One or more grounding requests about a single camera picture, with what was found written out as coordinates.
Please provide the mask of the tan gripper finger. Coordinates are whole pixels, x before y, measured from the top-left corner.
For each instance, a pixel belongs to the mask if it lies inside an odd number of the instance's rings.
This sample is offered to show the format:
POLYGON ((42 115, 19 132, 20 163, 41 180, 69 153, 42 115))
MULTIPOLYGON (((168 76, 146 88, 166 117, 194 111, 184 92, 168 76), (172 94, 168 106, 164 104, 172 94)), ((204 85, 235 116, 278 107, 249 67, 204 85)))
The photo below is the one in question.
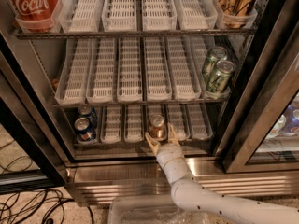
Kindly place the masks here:
POLYGON ((160 142, 154 139, 153 137, 151 137, 149 133, 145 133, 145 137, 151 151, 153 152, 154 155, 157 155, 159 149, 161 148, 160 142))
POLYGON ((167 124, 167 129, 168 129, 168 142, 179 146, 178 136, 171 123, 167 124))

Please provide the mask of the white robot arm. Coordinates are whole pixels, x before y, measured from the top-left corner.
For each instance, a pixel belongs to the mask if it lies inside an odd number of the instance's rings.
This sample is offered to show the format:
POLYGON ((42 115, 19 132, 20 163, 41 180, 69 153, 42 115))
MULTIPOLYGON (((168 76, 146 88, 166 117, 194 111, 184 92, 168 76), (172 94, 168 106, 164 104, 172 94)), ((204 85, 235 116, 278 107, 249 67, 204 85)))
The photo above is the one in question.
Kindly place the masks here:
POLYGON ((177 207, 214 214, 235 224, 299 224, 298 208, 219 194, 196 182, 170 123, 167 129, 166 144, 149 133, 145 137, 171 186, 171 198, 177 207))

